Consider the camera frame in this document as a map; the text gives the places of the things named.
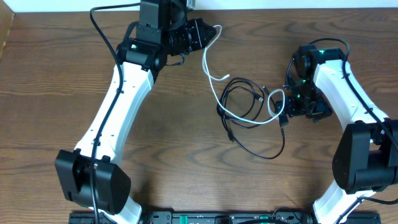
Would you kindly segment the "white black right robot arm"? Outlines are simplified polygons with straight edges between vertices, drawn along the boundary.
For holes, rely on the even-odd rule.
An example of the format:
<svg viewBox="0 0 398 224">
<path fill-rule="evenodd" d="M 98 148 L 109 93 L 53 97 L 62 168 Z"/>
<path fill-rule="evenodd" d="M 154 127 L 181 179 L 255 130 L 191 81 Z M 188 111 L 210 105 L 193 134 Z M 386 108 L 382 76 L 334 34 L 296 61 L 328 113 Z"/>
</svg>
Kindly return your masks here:
<svg viewBox="0 0 398 224">
<path fill-rule="evenodd" d="M 299 79 L 286 77 L 291 94 L 276 103 L 282 124 L 295 116 L 319 121 L 335 114 L 343 129 L 334 180 L 302 223 L 344 223 L 361 202 L 397 183 L 397 121 L 372 102 L 347 59 L 339 48 L 301 45 L 291 61 Z"/>
</svg>

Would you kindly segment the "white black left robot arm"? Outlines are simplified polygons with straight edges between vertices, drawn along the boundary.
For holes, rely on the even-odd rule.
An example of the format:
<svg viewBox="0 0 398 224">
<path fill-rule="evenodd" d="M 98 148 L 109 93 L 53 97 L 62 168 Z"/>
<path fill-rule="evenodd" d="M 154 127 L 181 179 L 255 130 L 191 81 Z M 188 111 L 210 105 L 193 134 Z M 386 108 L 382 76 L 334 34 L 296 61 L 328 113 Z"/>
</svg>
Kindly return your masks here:
<svg viewBox="0 0 398 224">
<path fill-rule="evenodd" d="M 121 169 L 127 135 L 167 59 L 204 49 L 216 35 L 202 19 L 188 19 L 194 1 L 141 0 L 137 6 L 139 20 L 110 48 L 113 77 L 93 122 L 73 150 L 61 150 L 55 159 L 65 198 L 92 209 L 92 223 L 139 222 L 142 207 Z"/>
</svg>

